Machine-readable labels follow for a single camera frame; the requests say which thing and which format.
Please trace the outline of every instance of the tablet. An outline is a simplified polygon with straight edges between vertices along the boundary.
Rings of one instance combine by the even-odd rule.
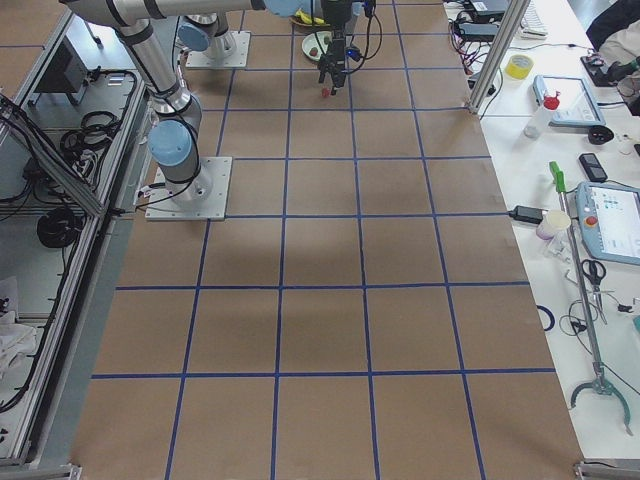
[[[552,126],[591,127],[606,123],[598,102],[583,78],[536,75],[533,91],[538,105],[542,104],[545,93],[554,96],[560,92],[560,107],[553,114]]]
[[[640,265],[640,190],[582,182],[576,206],[582,240],[593,258]]]

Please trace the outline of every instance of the black sleeve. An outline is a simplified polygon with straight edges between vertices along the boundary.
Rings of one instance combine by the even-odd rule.
[[[587,29],[587,37],[598,50],[604,41],[619,30],[640,20],[640,0],[618,0],[602,12]]]

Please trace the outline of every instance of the keyboard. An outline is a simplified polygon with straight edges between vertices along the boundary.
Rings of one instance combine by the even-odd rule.
[[[549,35],[547,27],[545,27],[544,23],[542,23],[542,20],[540,20],[540,17],[538,16],[533,0],[529,2],[527,11],[524,13],[524,17],[520,22],[519,34],[521,38],[532,38],[537,40],[544,40]]]

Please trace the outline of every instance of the white cup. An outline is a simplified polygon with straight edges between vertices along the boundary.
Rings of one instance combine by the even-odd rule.
[[[561,210],[549,210],[536,228],[536,235],[543,240],[551,240],[558,233],[569,228],[569,225],[571,225],[569,215]]]

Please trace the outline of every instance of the plastic bottle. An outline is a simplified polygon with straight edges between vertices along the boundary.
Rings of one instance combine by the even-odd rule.
[[[558,95],[560,95],[560,92],[556,92],[555,97],[545,93],[542,105],[538,107],[538,110],[536,110],[529,120],[529,123],[527,123],[527,126],[524,127],[524,134],[527,137],[535,140],[549,127],[549,122],[560,105]]]

